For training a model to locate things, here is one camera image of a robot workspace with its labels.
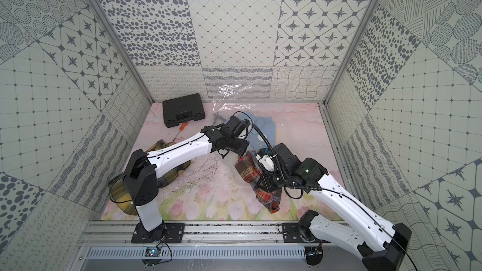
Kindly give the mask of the red plaid shirt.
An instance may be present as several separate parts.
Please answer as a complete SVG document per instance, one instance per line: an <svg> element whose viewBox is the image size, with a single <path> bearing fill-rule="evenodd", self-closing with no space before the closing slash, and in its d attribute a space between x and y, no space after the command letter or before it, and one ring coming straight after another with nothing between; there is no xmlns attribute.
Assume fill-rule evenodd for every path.
<svg viewBox="0 0 482 271"><path fill-rule="evenodd" d="M258 202L267 208L269 213L277 213L280 210L282 190L278 188L276 191L268 192L262 186L262 171L256 166L252 154L239 156L234 167L241 178L250 184Z"/></svg>

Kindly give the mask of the light blue shirt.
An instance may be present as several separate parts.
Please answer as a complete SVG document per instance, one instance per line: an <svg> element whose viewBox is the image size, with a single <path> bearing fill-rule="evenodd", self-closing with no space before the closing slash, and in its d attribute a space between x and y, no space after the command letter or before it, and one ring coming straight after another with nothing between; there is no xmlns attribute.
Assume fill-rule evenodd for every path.
<svg viewBox="0 0 482 271"><path fill-rule="evenodd" d="M260 117L253 114L249 114L249 116L263 135L265 135L271 146L274 147L276 145L276 124L272 117ZM250 142L250 150L258 151L262 148L267 148L266 143L255 129L252 129L247 140Z"/></svg>

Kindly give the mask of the clear plastic vacuum bag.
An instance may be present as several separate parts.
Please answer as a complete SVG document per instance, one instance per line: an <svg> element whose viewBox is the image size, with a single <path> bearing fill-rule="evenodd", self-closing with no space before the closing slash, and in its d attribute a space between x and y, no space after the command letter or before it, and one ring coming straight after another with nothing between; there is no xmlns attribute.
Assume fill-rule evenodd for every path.
<svg viewBox="0 0 482 271"><path fill-rule="evenodd" d="M238 154L235 168L242 179L261 198L288 188L299 190L301 196L324 190L319 181L329 175L328 170L313 158L300 160L285 143L271 144L246 112L233 113L217 129L227 136L226 153Z"/></svg>

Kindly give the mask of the yellow plaid shirt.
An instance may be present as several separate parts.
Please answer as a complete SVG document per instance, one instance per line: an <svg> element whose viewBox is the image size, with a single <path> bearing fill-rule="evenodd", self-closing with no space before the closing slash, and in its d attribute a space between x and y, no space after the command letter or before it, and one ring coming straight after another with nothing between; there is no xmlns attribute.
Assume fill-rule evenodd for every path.
<svg viewBox="0 0 482 271"><path fill-rule="evenodd" d="M159 189L174 182L186 170L191 161L187 160L171 169L157 169L158 163L149 164L148 154L173 146L174 142L157 141L144 151L138 149L131 153L124 171L108 182L109 200L125 214L138 216L140 208L153 204Z"/></svg>

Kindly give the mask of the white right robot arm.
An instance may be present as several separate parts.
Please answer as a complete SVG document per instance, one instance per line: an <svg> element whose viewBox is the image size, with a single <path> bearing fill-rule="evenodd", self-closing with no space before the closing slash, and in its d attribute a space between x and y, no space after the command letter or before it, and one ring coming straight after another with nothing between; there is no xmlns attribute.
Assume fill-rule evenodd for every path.
<svg viewBox="0 0 482 271"><path fill-rule="evenodd" d="M299 235L305 242L330 242L361 260L367 270L399 270L408 256L412 231L403 223L394 225L357 200L314 159L257 156L257 164L268 177L269 187L299 189L328 205L345 221L334 223L314 210L299 220Z"/></svg>

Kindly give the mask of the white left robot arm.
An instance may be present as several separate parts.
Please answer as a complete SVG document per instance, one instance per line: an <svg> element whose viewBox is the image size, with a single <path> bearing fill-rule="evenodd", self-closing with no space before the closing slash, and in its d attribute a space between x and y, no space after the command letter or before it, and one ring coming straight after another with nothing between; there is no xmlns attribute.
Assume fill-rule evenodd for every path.
<svg viewBox="0 0 482 271"><path fill-rule="evenodd" d="M244 155L249 145L248 131L244 124L238 125L235 129L223 124L209 126L170 147L148 153L142 150L132 153L123 183L145 231L153 232L163 224L156 204L160 177L187 161L220 150Z"/></svg>

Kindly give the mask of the black plastic tool case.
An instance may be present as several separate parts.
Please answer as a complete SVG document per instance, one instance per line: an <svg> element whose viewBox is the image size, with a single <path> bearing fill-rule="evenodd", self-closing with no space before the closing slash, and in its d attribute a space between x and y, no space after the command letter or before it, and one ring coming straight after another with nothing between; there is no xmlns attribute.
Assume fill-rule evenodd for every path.
<svg viewBox="0 0 482 271"><path fill-rule="evenodd" d="M162 101L163 120L167 128L176 127L191 120L203 120L205 110L200 94L191 94Z"/></svg>

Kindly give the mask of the orange handled screwdriver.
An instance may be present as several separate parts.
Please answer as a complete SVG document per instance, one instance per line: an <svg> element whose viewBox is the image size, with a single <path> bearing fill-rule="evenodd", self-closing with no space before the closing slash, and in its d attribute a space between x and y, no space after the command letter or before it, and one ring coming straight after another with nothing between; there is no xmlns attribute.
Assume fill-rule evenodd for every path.
<svg viewBox="0 0 482 271"><path fill-rule="evenodd" d="M183 122L179 127L179 131L182 132L187 125L188 125L188 122Z"/></svg>

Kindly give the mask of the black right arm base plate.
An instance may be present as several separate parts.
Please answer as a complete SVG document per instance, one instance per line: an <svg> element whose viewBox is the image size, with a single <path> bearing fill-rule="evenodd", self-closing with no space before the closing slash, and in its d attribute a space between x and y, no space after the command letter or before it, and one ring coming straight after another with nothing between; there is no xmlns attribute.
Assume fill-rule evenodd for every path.
<svg viewBox="0 0 482 271"><path fill-rule="evenodd" d="M284 243L311 243L302 236L298 222L281 223L278 229L282 234Z"/></svg>

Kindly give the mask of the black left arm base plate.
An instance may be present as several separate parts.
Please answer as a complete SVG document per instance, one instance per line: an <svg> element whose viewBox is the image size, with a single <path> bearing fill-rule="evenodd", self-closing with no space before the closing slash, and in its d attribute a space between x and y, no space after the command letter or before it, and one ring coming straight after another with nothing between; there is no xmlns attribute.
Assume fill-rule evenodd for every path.
<svg viewBox="0 0 482 271"><path fill-rule="evenodd" d="M168 243L181 243L184 235L184 223L165 223L156 227L152 231L147 231L142 222L139 222L134 230L131 243L154 243L165 241Z"/></svg>

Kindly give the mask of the aluminium mounting rail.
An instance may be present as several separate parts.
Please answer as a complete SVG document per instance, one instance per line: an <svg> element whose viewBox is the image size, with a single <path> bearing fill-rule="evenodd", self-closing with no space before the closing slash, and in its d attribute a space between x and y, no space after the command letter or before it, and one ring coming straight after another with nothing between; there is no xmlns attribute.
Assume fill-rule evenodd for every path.
<svg viewBox="0 0 482 271"><path fill-rule="evenodd" d="M185 230L181 243L172 246L278 246L283 244L316 247L334 244L356 248L366 244L372 250L376 247L369 242L367 233L359 232L345 222L331 222L323 217L315 218L312 229L301 230L311 243L284 243L279 231L280 222L168 222L184 223ZM133 244L136 222L89 222L78 241L79 246L155 246L159 242Z"/></svg>

